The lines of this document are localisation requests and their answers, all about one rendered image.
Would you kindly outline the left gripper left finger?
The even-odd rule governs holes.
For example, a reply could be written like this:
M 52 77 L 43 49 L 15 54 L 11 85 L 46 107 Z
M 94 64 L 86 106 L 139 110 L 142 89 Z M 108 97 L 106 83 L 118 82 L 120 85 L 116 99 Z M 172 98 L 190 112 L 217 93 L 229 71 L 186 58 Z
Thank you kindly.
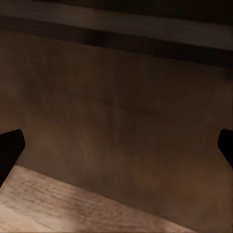
M 0 187 L 25 148 L 21 129 L 0 134 Z

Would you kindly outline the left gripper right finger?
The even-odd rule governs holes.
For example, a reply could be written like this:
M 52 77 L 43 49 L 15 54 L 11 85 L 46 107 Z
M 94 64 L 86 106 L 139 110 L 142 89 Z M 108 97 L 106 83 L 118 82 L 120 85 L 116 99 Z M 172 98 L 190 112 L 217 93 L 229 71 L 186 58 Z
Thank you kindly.
M 233 131 L 222 129 L 217 145 L 233 168 Z

